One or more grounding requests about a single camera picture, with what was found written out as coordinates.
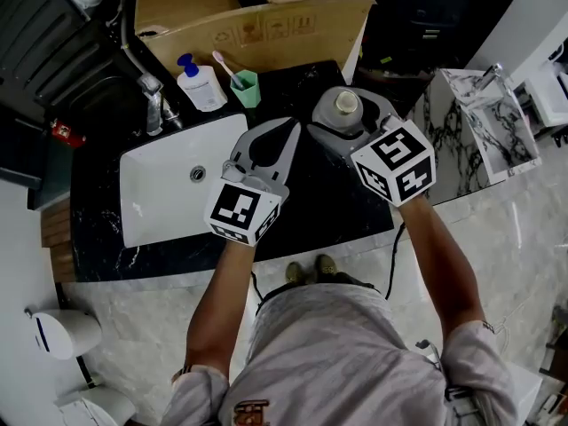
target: shoe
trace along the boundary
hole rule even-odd
[[[316,272],[321,274],[337,274],[337,265],[335,264],[334,259],[330,256],[325,254],[320,254],[316,257],[316,264],[315,264]]]
[[[286,267],[286,282],[302,283],[305,280],[305,274],[302,266],[298,262],[291,262]]]

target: sink drain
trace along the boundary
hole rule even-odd
[[[199,183],[205,178],[205,168],[203,166],[195,166],[191,172],[189,172],[189,178],[194,183]]]

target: white sink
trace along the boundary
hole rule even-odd
[[[231,115],[123,154],[124,246],[134,248],[210,232],[203,210],[211,182],[221,176],[223,162],[246,130],[245,115]]]
[[[474,193],[541,164],[517,99],[497,80],[478,91],[483,71],[440,69],[406,118],[436,152],[437,204]]]

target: white wall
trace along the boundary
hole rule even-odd
[[[0,180],[0,417],[8,426],[64,426],[52,401],[84,386],[75,359],[37,348],[24,309],[58,307],[40,215],[26,210],[27,190]]]
[[[467,69],[500,62],[514,87],[568,37],[568,0],[513,0]]]

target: red object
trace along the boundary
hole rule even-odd
[[[87,139],[85,136],[77,134],[69,126],[64,124],[61,120],[57,119],[51,124],[51,134],[53,137],[62,140],[73,148],[82,146]]]

